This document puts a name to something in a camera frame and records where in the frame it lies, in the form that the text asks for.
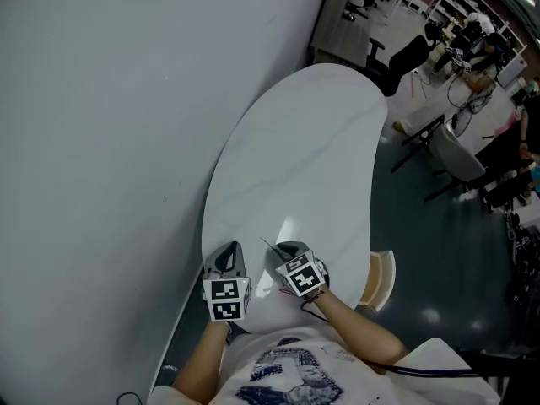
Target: white wall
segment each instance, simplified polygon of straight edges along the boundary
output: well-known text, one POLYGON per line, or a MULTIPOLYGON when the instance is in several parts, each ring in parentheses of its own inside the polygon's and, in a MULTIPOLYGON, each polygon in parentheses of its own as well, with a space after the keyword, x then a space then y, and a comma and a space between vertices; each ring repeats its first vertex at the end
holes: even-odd
POLYGON ((321 0, 0 0, 0 395, 144 397, 203 197, 321 0))

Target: white marker cube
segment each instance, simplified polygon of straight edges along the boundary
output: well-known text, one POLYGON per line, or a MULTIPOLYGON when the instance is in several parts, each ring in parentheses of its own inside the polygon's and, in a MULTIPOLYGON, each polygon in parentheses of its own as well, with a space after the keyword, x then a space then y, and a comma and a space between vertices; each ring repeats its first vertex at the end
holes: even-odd
POLYGON ((251 279, 205 279, 202 281, 212 321, 240 321, 251 299, 251 279))
POLYGON ((313 256, 313 251, 307 251, 295 259, 276 268, 281 282, 296 295, 309 293, 325 283, 324 276, 313 256))

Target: chair leg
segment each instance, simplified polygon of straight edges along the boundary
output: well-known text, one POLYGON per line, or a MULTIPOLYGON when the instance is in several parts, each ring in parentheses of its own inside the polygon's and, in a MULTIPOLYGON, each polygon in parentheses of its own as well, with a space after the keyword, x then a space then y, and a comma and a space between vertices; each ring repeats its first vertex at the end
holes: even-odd
POLYGON ((445 192, 448 192, 452 187, 456 187, 456 186, 460 185, 461 183, 462 182, 459 181, 458 179, 454 179, 450 184, 446 185, 445 187, 439 189, 436 192, 433 192, 431 195, 428 195, 426 198, 424 198, 424 202, 428 203, 432 199, 437 198, 439 195, 442 195, 445 192))
POLYGON ((425 143, 426 141, 422 140, 422 142, 420 142, 418 145, 415 145, 414 148, 410 152, 408 152, 403 159, 401 159, 393 166, 393 168, 391 169, 392 174, 399 170, 405 162, 411 159, 425 145, 425 143))
POLYGON ((416 132, 414 135, 410 136, 409 138, 407 138, 405 141, 402 142, 402 145, 406 145, 406 144, 409 144, 411 141, 413 141, 415 138, 419 137, 420 135, 422 135, 425 131, 429 131, 432 127, 435 127, 435 129, 437 128, 437 126, 439 125, 442 125, 443 123, 445 122, 445 116, 444 114, 442 116, 440 116, 439 118, 436 118, 435 120, 433 120, 430 124, 422 127, 422 129, 420 129, 418 132, 416 132))

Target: chair armrest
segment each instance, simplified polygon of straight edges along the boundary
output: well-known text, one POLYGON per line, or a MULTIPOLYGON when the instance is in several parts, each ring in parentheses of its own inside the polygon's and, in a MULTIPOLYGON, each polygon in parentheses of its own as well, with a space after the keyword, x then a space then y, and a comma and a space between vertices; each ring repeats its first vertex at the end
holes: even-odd
POLYGON ((377 39, 373 39, 370 37, 371 42, 371 53, 370 57, 375 58, 375 54, 377 53, 377 50, 381 48, 382 50, 386 49, 384 45, 382 45, 377 39))

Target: dark green floor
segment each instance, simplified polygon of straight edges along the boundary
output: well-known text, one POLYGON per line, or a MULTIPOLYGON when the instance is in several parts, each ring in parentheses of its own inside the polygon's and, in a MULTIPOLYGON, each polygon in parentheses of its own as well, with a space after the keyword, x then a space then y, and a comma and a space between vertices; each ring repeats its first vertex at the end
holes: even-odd
MULTIPOLYGON (((487 214, 478 199, 457 201, 458 188, 424 204, 449 177, 432 176, 437 165, 425 151, 391 174, 408 151, 401 141, 391 129, 383 130, 371 190, 371 249, 394 251, 396 284, 382 311, 358 310, 409 348, 439 337, 453 348, 509 351, 520 334, 520 322, 504 302, 510 258, 503 215, 487 214)), ((208 321, 199 285, 176 329, 166 364, 183 366, 208 321)), ((157 384, 170 384, 174 376, 164 370, 157 384)))

